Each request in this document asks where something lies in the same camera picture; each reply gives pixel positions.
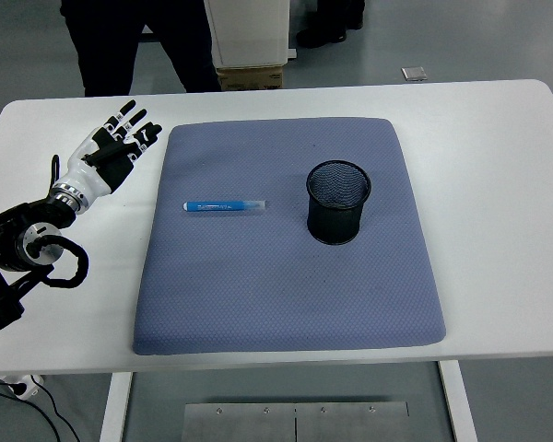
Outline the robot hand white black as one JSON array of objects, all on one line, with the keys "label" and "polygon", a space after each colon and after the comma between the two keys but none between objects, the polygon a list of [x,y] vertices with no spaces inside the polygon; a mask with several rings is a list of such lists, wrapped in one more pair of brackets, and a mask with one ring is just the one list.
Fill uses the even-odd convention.
[{"label": "robot hand white black", "polygon": [[87,208],[115,192],[133,171],[136,161],[158,141],[160,125],[144,122],[147,111],[130,100],[80,144],[67,161],[66,174],[52,193],[67,193]]}]

